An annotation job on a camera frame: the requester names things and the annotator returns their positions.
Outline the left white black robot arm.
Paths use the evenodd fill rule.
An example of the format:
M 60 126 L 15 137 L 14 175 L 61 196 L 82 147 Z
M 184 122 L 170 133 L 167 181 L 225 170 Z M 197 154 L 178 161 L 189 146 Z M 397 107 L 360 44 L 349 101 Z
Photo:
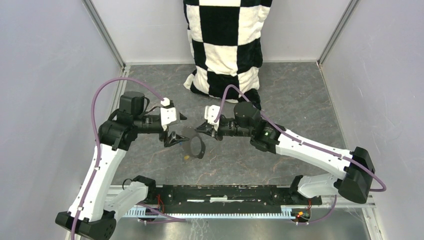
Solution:
M 117 222 L 136 204 L 153 203 L 157 198 L 155 180 L 136 176 L 130 185 L 111 200 L 107 193 L 118 166 L 131 143 L 140 134 L 158 134 L 168 148 L 188 141 L 187 137 L 169 132 L 169 126 L 187 117 L 165 98 L 158 115 L 146 110 L 149 99 L 141 92 L 127 91 L 120 96 L 119 107 L 98 129 L 99 143 L 82 187 L 67 211 L 59 212 L 55 223 L 90 240 L 108 240 Z

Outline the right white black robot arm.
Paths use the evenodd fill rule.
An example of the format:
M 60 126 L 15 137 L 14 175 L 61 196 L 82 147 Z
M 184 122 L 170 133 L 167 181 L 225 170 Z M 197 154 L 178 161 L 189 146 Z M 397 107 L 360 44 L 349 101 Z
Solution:
M 217 141 L 224 137 L 249 137 L 250 144 L 259 151 L 292 157 L 326 171 L 321 175 L 296 176 L 288 191 L 293 203 L 336 194 L 353 203 L 367 202 L 375 167 L 366 149 L 357 146 L 350 151 L 302 137 L 270 123 L 250 102 L 237 103 L 233 118 L 220 114 L 220 109 L 217 105 L 206 106 L 205 121 L 195 131 Z

